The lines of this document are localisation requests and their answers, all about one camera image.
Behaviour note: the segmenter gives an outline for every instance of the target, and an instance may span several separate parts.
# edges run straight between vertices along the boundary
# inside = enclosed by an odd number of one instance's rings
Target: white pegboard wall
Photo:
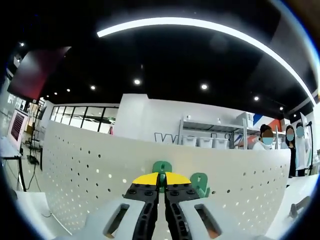
[[[83,227],[89,212],[125,194],[135,178],[151,173],[153,164],[161,160],[188,178],[206,173],[213,203],[230,212],[242,229],[264,234],[286,189],[290,151],[167,145],[51,121],[44,141],[41,189],[52,212],[74,233]],[[160,216],[157,224],[163,227],[154,236],[170,239],[166,220]]]

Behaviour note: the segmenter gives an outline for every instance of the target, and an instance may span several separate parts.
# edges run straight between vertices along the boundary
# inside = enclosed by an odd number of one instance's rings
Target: person
[[[290,169],[289,178],[296,176],[296,136],[294,127],[289,125],[285,130],[285,141],[281,144],[281,149],[290,149]]]
[[[305,176],[305,171],[309,160],[309,156],[307,156],[307,153],[309,152],[309,145],[307,139],[304,138],[305,129],[302,122],[298,122],[296,124],[296,136],[296,170],[298,172],[298,177],[303,177]]]
[[[262,124],[260,136],[253,141],[252,150],[270,150],[274,141],[274,133],[270,126]]]

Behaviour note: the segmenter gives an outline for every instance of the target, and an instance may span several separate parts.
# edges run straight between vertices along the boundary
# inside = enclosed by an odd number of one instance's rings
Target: glass wall
[[[113,134],[117,107],[55,106],[51,120],[104,134]]]

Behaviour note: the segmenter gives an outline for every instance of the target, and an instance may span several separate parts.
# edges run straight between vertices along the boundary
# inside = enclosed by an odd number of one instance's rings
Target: face mask
[[[294,137],[295,137],[295,135],[293,135],[293,134],[287,134],[287,135],[286,135],[286,139],[287,139],[289,142],[291,142],[291,141],[294,139]]]
[[[296,135],[298,137],[303,137],[305,134],[305,130],[304,130],[304,127],[303,126],[298,126],[297,129],[296,129]]]
[[[262,141],[265,145],[271,145],[274,141],[273,137],[263,137]]]

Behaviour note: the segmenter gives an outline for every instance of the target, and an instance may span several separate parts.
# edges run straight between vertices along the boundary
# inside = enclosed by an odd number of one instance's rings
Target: ceiling
[[[84,2],[73,11],[75,15],[70,15],[72,8],[66,5],[59,9],[59,17],[35,14],[25,18],[20,37],[25,46],[15,50],[23,57],[35,49],[71,46],[42,91],[42,96],[55,104],[119,103],[123,93],[144,93],[151,99],[283,118],[307,98],[297,81],[273,58],[224,33],[157,25],[97,36],[104,28],[149,17],[196,18],[237,29],[281,55],[311,93],[317,89],[308,58],[299,52],[302,45],[286,40],[293,31],[283,33],[280,26],[286,23],[266,1],[94,1]],[[8,68],[16,71],[11,62]],[[142,84],[134,85],[134,79]],[[203,83],[208,84],[206,91],[200,89]],[[307,114],[309,109],[305,106],[302,111]]]

